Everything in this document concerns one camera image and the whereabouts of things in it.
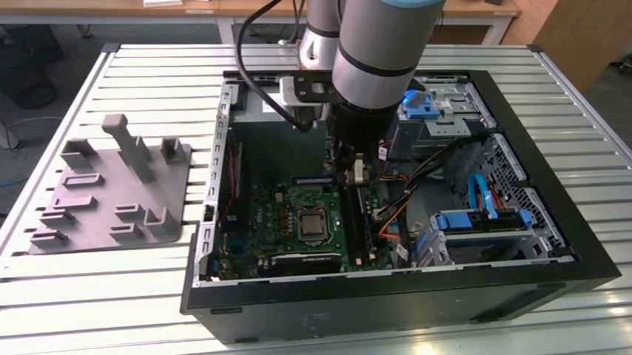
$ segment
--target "slotted aluminum table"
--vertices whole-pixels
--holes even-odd
[[[250,69],[297,69],[297,50],[245,48]],[[632,154],[544,54],[525,47],[429,46],[420,68],[488,70],[576,201],[623,277],[512,322],[223,346],[179,313],[189,242],[203,213],[226,45],[123,45],[102,53],[0,231],[0,354],[551,354],[632,348]],[[60,177],[63,143],[88,138],[124,112],[147,145],[176,136],[193,153],[182,238],[130,251],[30,256]]]

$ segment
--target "floor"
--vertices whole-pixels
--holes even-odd
[[[66,53],[62,61],[47,66],[59,98],[46,107],[27,110],[0,94],[0,117],[7,124],[25,118],[66,115],[104,43],[221,43],[218,29],[210,24],[94,25],[91,38],[82,38],[71,25],[55,25],[52,29]],[[254,27],[246,43],[275,43],[279,38],[287,39],[291,32],[293,26],[287,25]],[[609,67],[585,97],[621,139],[632,146],[632,76],[620,75],[616,68]],[[24,183],[3,184],[31,175],[58,125],[58,120],[40,120],[11,129],[24,146],[19,152],[0,151],[0,225],[1,215],[9,212]]]

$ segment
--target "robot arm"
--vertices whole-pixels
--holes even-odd
[[[305,67],[330,70],[323,76],[331,91],[325,95],[313,92],[313,84],[325,81],[317,83],[305,74],[294,80],[291,95],[303,104],[326,105],[338,181],[358,185],[368,181],[358,178],[361,161],[368,152],[376,152],[396,118],[445,0],[346,0],[339,16],[341,1],[310,1],[299,50]],[[253,83],[241,57],[245,28],[277,3],[279,0],[271,1],[245,22],[237,66],[265,102],[306,132],[313,119],[297,119]]]
[[[318,6],[330,7],[329,2]],[[376,151],[396,118],[444,3],[346,0],[331,72],[342,100],[331,104],[329,126],[338,175],[346,176],[349,184],[362,180],[358,160]]]

